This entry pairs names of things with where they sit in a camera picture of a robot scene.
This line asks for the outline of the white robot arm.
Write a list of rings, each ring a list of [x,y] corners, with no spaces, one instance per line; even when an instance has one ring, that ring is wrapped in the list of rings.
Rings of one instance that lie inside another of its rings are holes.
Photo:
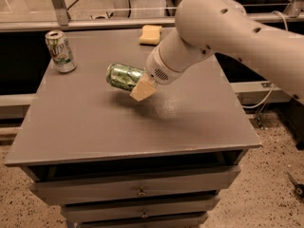
[[[182,0],[175,27],[149,54],[130,96],[142,101],[215,53],[229,56],[304,104],[304,36],[249,18],[232,0]]]

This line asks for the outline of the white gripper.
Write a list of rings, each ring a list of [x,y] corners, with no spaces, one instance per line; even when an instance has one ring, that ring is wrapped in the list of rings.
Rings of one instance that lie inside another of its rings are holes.
[[[147,57],[145,71],[147,75],[144,74],[140,78],[130,93],[130,96],[137,102],[153,95],[157,91],[157,83],[160,85],[170,85],[182,75],[181,72],[170,69],[162,61],[159,46],[156,46]]]

